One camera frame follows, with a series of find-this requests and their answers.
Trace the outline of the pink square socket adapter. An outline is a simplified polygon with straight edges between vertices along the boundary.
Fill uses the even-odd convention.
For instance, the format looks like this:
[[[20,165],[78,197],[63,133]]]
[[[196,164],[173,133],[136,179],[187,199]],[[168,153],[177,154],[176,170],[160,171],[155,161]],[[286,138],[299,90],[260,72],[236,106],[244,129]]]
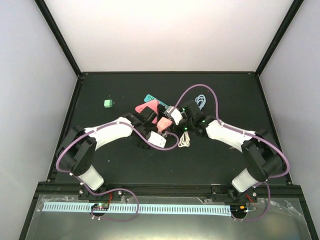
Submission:
[[[166,117],[162,117],[162,118],[158,121],[158,123],[157,123],[157,125],[156,125],[157,132],[158,132],[159,134],[163,133],[163,132],[164,132],[166,129],[168,129],[172,124],[173,124],[173,122],[172,122],[170,119],[168,119],[168,118],[166,118]]]

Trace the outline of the green USB charger plug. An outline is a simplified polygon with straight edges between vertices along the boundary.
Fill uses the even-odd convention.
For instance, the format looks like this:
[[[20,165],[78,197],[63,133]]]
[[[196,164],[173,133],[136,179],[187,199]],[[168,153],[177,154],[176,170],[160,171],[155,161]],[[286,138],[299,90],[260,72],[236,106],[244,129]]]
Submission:
[[[105,108],[113,108],[115,106],[115,104],[116,104],[115,101],[113,101],[112,99],[106,99],[103,102],[103,106]]]

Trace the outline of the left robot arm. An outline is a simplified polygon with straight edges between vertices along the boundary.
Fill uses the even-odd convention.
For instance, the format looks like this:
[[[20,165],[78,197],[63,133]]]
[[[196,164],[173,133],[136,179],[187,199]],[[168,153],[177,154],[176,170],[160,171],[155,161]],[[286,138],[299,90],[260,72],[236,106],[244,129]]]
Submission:
[[[157,128],[152,123],[156,113],[149,107],[145,113],[146,115],[127,113],[96,127],[73,127],[56,152],[56,169],[77,177],[90,188],[89,193],[95,199],[103,199],[108,188],[104,185],[104,178],[93,166],[95,152],[99,148],[133,133],[150,146],[161,149],[165,147],[166,140],[157,133]]]

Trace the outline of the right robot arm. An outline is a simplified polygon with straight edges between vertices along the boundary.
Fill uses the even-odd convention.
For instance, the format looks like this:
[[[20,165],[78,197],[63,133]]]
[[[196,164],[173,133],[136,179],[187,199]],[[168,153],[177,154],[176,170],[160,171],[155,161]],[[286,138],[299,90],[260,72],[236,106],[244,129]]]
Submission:
[[[226,124],[212,115],[204,114],[192,100],[181,108],[170,106],[166,114],[174,121],[175,132],[194,132],[242,153],[245,168],[226,188],[226,195],[233,202],[240,201],[249,188],[275,177],[275,173],[288,163],[267,131],[249,131]]]

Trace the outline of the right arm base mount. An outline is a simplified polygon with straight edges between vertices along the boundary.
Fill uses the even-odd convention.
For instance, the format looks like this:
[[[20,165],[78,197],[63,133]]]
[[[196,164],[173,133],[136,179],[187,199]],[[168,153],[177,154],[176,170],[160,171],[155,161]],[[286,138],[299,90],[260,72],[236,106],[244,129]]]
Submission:
[[[209,198],[214,202],[235,204],[256,203],[258,201],[251,188],[245,192],[239,192],[231,184],[212,185]]]

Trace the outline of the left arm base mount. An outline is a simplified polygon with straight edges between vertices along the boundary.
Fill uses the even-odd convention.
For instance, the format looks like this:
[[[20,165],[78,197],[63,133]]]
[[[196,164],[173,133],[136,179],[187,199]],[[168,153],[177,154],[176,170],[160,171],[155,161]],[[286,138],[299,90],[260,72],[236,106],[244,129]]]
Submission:
[[[120,201],[123,195],[122,185],[116,183],[103,183],[97,190],[90,191],[85,187],[81,187],[78,195],[79,200],[86,200],[89,202],[95,201]]]

